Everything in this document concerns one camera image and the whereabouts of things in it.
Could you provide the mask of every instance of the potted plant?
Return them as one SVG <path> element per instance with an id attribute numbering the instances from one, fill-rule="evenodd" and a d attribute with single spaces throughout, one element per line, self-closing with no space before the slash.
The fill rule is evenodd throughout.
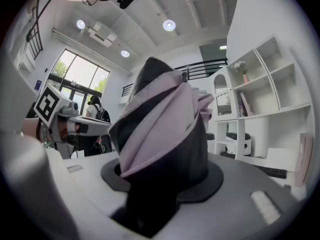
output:
<path id="1" fill-rule="evenodd" d="M 235 69 L 236 72 L 241 73 L 243 76 L 243 81 L 244 83 L 248 83 L 249 79 L 246 75 L 246 73 L 248 72 L 248 69 L 246 68 L 247 63 L 245 61 L 238 61 L 237 63 L 235 63 L 232 67 Z"/>

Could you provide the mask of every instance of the air conditioner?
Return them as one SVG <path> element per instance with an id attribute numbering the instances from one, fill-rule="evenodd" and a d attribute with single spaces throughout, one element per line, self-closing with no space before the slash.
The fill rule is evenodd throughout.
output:
<path id="1" fill-rule="evenodd" d="M 117 38 L 108 27 L 100 22 L 97 22 L 93 28 L 90 27 L 88 31 L 91 38 L 107 48 L 110 47 Z"/>

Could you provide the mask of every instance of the ceiling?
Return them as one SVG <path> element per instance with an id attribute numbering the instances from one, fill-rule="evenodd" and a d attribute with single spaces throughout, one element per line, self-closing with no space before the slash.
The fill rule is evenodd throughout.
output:
<path id="1" fill-rule="evenodd" d="M 237 0 L 135 0 L 122 10 L 117 0 L 98 1 L 93 6 L 82 2 L 59 0 L 54 28 L 64 35 L 86 45 L 119 67 L 131 71 L 147 56 L 158 55 L 193 43 L 196 40 L 225 38 L 235 11 Z M 88 31 L 79 37 L 77 20 L 86 27 L 96 22 L 104 24 L 117 39 L 107 48 L 89 36 Z M 167 19 L 176 23 L 176 29 L 163 28 Z M 130 57 L 123 58 L 121 50 Z"/>

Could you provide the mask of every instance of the ceiling light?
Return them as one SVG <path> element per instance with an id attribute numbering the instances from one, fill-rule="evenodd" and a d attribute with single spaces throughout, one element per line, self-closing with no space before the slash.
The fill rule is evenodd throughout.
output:
<path id="1" fill-rule="evenodd" d="M 176 23 L 173 20 L 168 19 L 163 23 L 163 28 L 166 31 L 173 31 L 176 28 Z"/>
<path id="2" fill-rule="evenodd" d="M 82 19 L 79 19 L 77 22 L 76 22 L 76 26 L 79 28 L 79 29 L 84 29 L 85 26 L 86 26 L 86 23 L 82 20 Z"/>
<path id="3" fill-rule="evenodd" d="M 122 51 L 121 51 L 121 55 L 122 55 L 123 57 L 129 57 L 129 56 L 130 56 L 130 53 L 129 53 L 127 50 L 122 50 Z"/>

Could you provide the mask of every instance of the door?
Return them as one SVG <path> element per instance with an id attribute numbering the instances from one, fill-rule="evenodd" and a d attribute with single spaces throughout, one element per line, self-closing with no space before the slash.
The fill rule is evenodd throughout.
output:
<path id="1" fill-rule="evenodd" d="M 213 101 L 213 120 L 235 120 L 239 115 L 238 99 L 232 89 L 226 67 L 209 77 Z"/>
<path id="2" fill-rule="evenodd" d="M 78 108 L 79 108 L 79 114 L 82 115 L 82 110 L 84 109 L 85 106 L 85 97 L 87 97 L 87 95 L 83 92 L 79 92 L 79 91 L 74 91 L 73 93 L 73 97 L 71 98 L 71 100 L 73 102 L 78 103 Z"/>
<path id="3" fill-rule="evenodd" d="M 85 92 L 62 85 L 60 92 L 69 100 L 78 103 L 79 115 L 82 115 L 87 94 Z"/>

